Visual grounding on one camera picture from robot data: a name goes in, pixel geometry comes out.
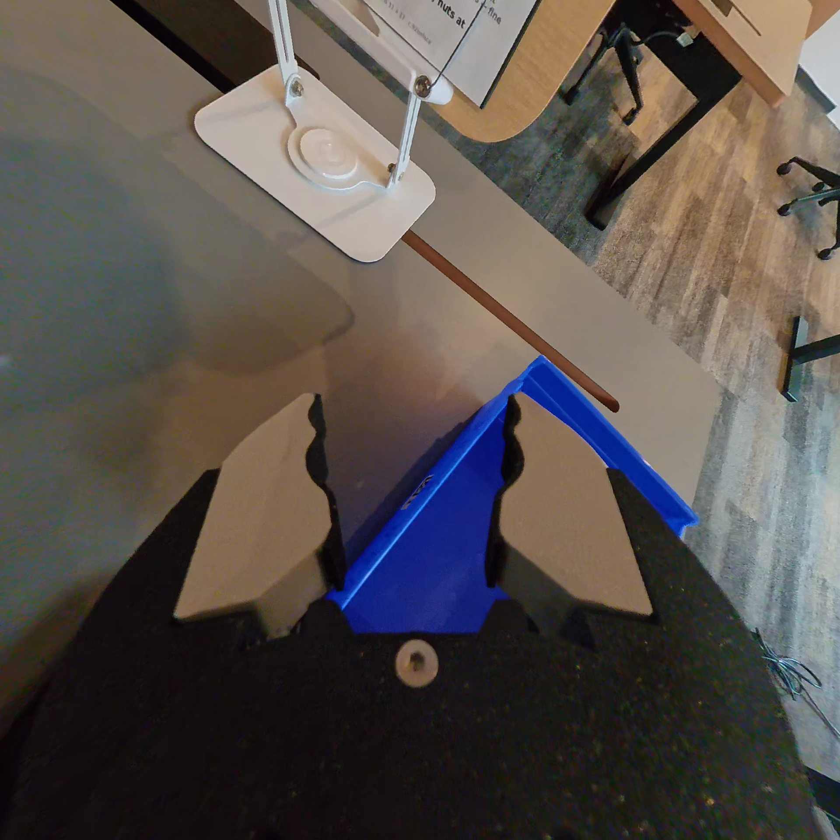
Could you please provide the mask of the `black office chair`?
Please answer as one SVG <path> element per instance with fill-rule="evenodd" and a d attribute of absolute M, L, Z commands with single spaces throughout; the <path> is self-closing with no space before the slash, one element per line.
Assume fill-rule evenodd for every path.
<path fill-rule="evenodd" d="M 629 109 L 627 115 L 623 115 L 625 126 L 632 126 L 639 111 L 643 109 L 643 95 L 641 95 L 639 78 L 638 78 L 638 64 L 641 60 L 641 53 L 639 53 L 641 42 L 638 42 L 632 31 L 621 22 L 616 25 L 601 24 L 599 29 L 596 31 L 596 40 L 598 40 L 598 45 L 594 49 L 594 55 L 588 58 L 587 66 L 581 69 L 576 82 L 565 93 L 561 93 L 561 100 L 567 106 L 572 106 L 583 87 L 585 78 L 590 75 L 596 64 L 607 55 L 607 51 L 612 49 L 619 60 L 621 73 L 634 98 L 632 109 Z"/>
<path fill-rule="evenodd" d="M 780 162 L 776 166 L 776 175 L 787 177 L 793 173 L 793 168 L 800 168 L 803 173 L 811 175 L 814 184 L 807 195 L 798 195 L 778 206 L 776 213 L 780 217 L 789 217 L 794 208 L 805 202 L 818 202 L 818 206 L 836 204 L 834 244 L 818 251 L 820 260 L 829 260 L 840 248 L 840 175 L 802 157 L 791 157 Z"/>

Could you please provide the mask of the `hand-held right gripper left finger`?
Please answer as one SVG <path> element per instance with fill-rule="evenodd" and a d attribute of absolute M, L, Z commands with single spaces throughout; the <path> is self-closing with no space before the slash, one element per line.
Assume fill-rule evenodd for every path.
<path fill-rule="evenodd" d="M 301 393 L 224 459 L 173 618 L 255 614 L 282 638 L 344 578 L 322 399 Z"/>

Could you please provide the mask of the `long wooden desk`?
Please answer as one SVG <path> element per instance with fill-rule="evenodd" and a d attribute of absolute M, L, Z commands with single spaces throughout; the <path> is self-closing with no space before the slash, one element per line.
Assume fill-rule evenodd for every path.
<path fill-rule="evenodd" d="M 798 403 L 802 393 L 803 373 L 802 368 L 809 363 L 829 359 L 840 353 L 840 335 L 820 341 L 809 341 L 809 322 L 798 315 L 793 319 L 791 342 L 785 355 L 782 395 L 789 403 Z"/>

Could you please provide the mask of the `blue plastic bin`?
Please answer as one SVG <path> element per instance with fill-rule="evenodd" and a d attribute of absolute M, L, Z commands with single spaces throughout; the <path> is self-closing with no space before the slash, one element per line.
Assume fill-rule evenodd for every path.
<path fill-rule="evenodd" d="M 539 355 L 448 435 L 393 516 L 350 567 L 333 599 L 355 632 L 470 634 L 505 599 L 486 585 L 490 514 L 503 485 L 508 397 L 523 392 L 621 470 L 678 537 L 698 516 L 599 410 Z"/>

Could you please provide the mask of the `wooden desk with black legs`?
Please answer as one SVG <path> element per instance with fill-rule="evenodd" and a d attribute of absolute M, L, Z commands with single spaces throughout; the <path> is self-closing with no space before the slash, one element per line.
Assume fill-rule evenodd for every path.
<path fill-rule="evenodd" d="M 776 107 L 791 95 L 811 2 L 616 2 L 616 14 L 694 96 L 634 162 L 592 195 L 585 219 L 605 230 L 623 195 L 742 80 Z"/>

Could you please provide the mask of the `light wooden rounded table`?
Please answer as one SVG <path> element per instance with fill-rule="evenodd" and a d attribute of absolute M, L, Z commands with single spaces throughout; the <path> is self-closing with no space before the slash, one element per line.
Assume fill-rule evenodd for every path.
<path fill-rule="evenodd" d="M 470 140 L 512 138 L 552 102 L 612 5 L 612 0 L 539 2 L 485 107 L 455 91 L 448 104 L 430 109 Z"/>

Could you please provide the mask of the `white metal document stand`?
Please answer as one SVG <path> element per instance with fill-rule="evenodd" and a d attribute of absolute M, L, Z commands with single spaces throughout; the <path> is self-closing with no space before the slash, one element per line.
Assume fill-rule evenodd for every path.
<path fill-rule="evenodd" d="M 277 64 L 195 115 L 199 138 L 359 262 L 381 260 L 435 199 L 414 162 L 419 111 L 454 86 L 368 2 L 313 2 L 408 93 L 399 146 L 293 55 L 286 2 L 268 2 Z"/>

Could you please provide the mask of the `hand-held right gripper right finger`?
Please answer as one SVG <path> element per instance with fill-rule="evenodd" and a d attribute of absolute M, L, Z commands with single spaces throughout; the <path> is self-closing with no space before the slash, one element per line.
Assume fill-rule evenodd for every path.
<path fill-rule="evenodd" d="M 543 638 L 594 647 L 588 616 L 656 627 L 603 457 L 521 392 L 506 399 L 503 443 L 488 588 L 508 596 L 525 629 Z"/>

